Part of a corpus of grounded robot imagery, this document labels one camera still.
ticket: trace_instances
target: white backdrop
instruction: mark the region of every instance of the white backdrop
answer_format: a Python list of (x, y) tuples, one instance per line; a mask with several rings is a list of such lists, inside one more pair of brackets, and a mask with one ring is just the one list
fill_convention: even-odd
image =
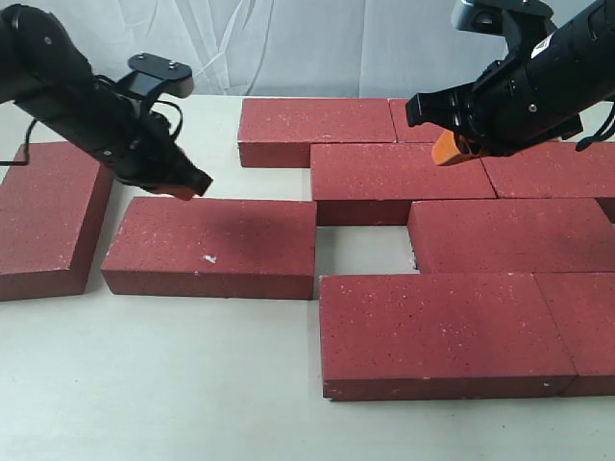
[[(146, 51), (189, 64), (205, 94), (409, 97), (473, 81), (504, 50), (453, 29), (455, 0), (21, 3), (53, 12), (100, 73)], [(548, 3), (559, 26), (591, 0)]]

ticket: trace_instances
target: table surface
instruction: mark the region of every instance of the table surface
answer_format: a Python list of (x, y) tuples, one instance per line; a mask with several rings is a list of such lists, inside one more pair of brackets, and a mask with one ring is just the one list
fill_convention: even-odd
[[(308, 170), (240, 167), (241, 101), (181, 102), (181, 144), (214, 177), (209, 196), (309, 200)], [(584, 113), (587, 130), (607, 111)], [(29, 118), (4, 105), (0, 122), (8, 159)], [(0, 303), (1, 460), (615, 459), (612, 398), (322, 399), (316, 301), (114, 296), (97, 268), (135, 195), (114, 186), (85, 295)], [(411, 260), (406, 228), (317, 232), (318, 275), (412, 272)]]

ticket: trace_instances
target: label sticker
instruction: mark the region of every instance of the label sticker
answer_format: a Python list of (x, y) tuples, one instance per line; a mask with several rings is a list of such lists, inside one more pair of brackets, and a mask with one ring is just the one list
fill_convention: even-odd
[(549, 48), (549, 45), (551, 44), (551, 38), (554, 35), (551, 34), (550, 36), (548, 36), (547, 38), (545, 38), (544, 40), (542, 40), (540, 43), (538, 43), (533, 51), (531, 52), (531, 58), (534, 59), (535, 57), (537, 57), (540, 53), (542, 53), (543, 51), (545, 51), (547, 48)]

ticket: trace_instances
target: white curtain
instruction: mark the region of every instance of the white curtain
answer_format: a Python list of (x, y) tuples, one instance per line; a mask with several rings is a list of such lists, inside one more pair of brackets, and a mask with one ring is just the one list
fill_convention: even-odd
[[(6, 7), (11, 1), (0, 0)], [(499, 37), (458, 32), (455, 0), (29, 0), (99, 73), (140, 51), (190, 65), (197, 93), (409, 97), (473, 81)], [(591, 0), (551, 0), (561, 25)]]

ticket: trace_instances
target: robotic arm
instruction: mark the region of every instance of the robotic arm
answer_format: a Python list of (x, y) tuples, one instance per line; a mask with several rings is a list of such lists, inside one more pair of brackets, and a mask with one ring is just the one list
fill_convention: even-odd
[[(598, 0), (557, 29), (539, 0), (457, 0), (453, 25), (504, 36), (508, 55), (473, 83), (419, 93), (406, 105), (410, 127), (445, 129), (433, 159), (451, 165), (509, 157), (550, 139), (583, 131), (579, 113), (615, 93), (615, 0)], [(615, 134), (615, 105), (582, 151)]]
[(0, 103), (13, 101), (38, 121), (108, 166), (120, 182), (182, 200), (202, 196), (212, 179), (197, 169), (175, 141), (182, 127), (152, 111), (163, 93), (185, 98), (192, 71), (183, 64), (140, 54), (118, 82), (92, 73), (58, 19), (13, 5), (0, 12)]

